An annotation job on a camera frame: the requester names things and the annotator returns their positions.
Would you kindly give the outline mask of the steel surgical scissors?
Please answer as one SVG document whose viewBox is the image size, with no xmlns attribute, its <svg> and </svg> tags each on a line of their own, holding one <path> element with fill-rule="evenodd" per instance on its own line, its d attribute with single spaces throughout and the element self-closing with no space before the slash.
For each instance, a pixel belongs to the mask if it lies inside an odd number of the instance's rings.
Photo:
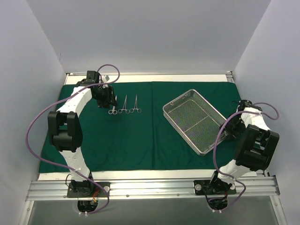
<svg viewBox="0 0 300 225">
<path fill-rule="evenodd" d="M 116 114 L 118 113 L 118 111 L 117 111 L 115 108 L 116 108 L 116 106 L 114 105 L 114 106 L 112 107 L 112 109 L 110 109 L 110 110 L 108 111 L 108 114 L 109 114 L 109 115 L 116 115 Z"/>
</svg>

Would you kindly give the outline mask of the steel surgical forceps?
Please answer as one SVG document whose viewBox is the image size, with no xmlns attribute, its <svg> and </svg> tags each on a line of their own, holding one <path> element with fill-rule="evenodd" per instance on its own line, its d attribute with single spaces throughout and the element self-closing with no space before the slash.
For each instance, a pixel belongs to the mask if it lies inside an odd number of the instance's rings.
<svg viewBox="0 0 300 225">
<path fill-rule="evenodd" d="M 129 110 L 130 113 L 134 113 L 134 112 L 137 112 L 137 113 L 141 113 L 142 110 L 141 108 L 138 107 L 138 99 L 137 99 L 137 95 L 135 96 L 135 104 L 134 104 L 134 107 L 132 109 Z"/>
<path fill-rule="evenodd" d="M 125 96 L 125 99 L 124 99 L 124 103 L 123 103 L 123 107 L 121 109 L 118 110 L 118 113 L 121 114 L 121 113 L 126 113 L 126 114 L 129 114 L 130 113 L 130 110 L 127 109 L 127 95 Z"/>
</svg>

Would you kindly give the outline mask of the metal wire mesh tray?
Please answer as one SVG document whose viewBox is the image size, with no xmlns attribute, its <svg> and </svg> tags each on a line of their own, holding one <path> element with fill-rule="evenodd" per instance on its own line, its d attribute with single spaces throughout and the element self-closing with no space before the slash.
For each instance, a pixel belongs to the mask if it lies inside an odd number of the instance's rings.
<svg viewBox="0 0 300 225">
<path fill-rule="evenodd" d="M 165 104 L 163 115 L 200 156 L 213 150 L 220 128 L 226 121 L 226 118 L 195 89 L 190 89 Z"/>
</svg>

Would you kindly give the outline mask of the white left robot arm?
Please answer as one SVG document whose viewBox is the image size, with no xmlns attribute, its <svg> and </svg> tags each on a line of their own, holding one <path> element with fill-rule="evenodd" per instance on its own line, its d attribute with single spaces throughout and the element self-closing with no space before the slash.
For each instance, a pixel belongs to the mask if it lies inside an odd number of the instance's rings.
<svg viewBox="0 0 300 225">
<path fill-rule="evenodd" d="M 90 169 L 83 158 L 81 145 L 83 131 L 79 116 L 86 104 L 95 99 L 99 108 L 116 106 L 116 98 L 112 86 L 92 86 L 84 89 L 82 86 L 73 88 L 73 97 L 55 112 L 48 114 L 48 134 L 52 146 L 63 156 L 71 173 L 71 181 L 79 182 L 78 192 L 83 196 L 94 193 L 95 185 L 87 180 L 92 179 Z"/>
</svg>

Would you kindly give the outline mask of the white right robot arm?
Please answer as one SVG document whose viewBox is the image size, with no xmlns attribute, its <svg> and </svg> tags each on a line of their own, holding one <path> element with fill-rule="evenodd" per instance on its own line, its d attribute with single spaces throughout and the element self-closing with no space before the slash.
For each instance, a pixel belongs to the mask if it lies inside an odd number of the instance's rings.
<svg viewBox="0 0 300 225">
<path fill-rule="evenodd" d="M 213 163 L 216 170 L 208 182 L 211 192 L 217 194 L 228 190 L 244 174 L 268 168 L 280 136 L 266 125 L 263 115 L 277 120 L 279 113 L 278 110 L 275 112 L 277 115 L 274 118 L 263 112 L 257 103 L 253 104 L 248 100 L 241 100 L 238 103 L 236 112 L 221 125 L 214 143 Z M 240 137 L 240 142 L 233 159 L 225 166 L 218 168 L 216 148 L 224 132 L 232 139 Z"/>
</svg>

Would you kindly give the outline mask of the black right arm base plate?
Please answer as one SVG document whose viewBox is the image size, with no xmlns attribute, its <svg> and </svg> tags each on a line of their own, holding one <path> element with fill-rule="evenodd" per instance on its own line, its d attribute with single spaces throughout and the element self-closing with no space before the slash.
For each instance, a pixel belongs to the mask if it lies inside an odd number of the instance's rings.
<svg viewBox="0 0 300 225">
<path fill-rule="evenodd" d="M 210 180 L 194 180 L 194 191 L 196 195 L 234 195 L 237 193 L 236 188 L 231 189 L 232 185 L 217 181 L 210 182 Z"/>
</svg>

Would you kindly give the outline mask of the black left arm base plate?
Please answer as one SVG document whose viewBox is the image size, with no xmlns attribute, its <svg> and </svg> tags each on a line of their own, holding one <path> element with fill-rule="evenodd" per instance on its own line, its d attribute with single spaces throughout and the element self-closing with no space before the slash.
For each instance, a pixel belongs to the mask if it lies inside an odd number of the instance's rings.
<svg viewBox="0 0 300 225">
<path fill-rule="evenodd" d="M 74 181 L 68 185 L 67 197 L 68 198 L 85 198 L 85 197 L 106 197 L 102 189 L 90 181 Z"/>
</svg>

